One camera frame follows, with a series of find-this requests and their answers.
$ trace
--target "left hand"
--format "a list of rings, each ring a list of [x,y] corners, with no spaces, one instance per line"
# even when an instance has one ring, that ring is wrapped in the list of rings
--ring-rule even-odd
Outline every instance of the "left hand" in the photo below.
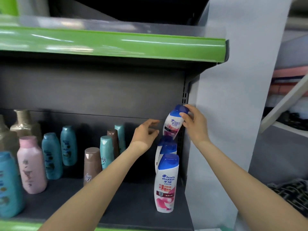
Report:
[[[144,154],[159,134],[159,130],[149,128],[157,125],[159,120],[149,119],[135,129],[133,139],[129,146],[138,148],[139,155]]]

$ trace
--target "green shelf edge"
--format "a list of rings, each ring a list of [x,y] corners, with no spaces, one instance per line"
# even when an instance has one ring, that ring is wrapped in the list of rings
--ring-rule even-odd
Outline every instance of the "green shelf edge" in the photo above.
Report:
[[[226,40],[73,29],[0,26],[0,50],[225,62]]]
[[[41,223],[0,220],[0,231],[37,231],[41,225]],[[127,231],[127,229],[109,229],[97,227],[95,231]]]

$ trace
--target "pink bottle cap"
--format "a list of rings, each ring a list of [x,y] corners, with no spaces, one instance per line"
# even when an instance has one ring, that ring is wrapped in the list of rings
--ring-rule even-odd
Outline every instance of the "pink bottle cap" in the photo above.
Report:
[[[21,148],[33,148],[38,144],[36,136],[24,136],[19,138],[19,144]]]

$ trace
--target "right hand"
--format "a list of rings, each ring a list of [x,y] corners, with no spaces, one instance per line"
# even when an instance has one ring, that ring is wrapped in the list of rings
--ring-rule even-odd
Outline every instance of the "right hand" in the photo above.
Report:
[[[180,116],[184,119],[183,126],[186,127],[188,135],[195,146],[198,148],[201,142],[211,142],[208,135],[208,127],[205,116],[196,107],[186,104],[185,105],[190,112],[194,114],[192,119],[186,113],[180,113]]]

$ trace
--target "pink shampoo bottle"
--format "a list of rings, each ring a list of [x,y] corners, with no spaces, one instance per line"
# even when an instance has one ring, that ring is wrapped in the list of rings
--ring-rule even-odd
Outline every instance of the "pink shampoo bottle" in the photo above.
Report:
[[[17,152],[22,186],[29,194],[38,194],[47,187],[44,156],[38,146],[36,136],[24,136],[19,139]]]

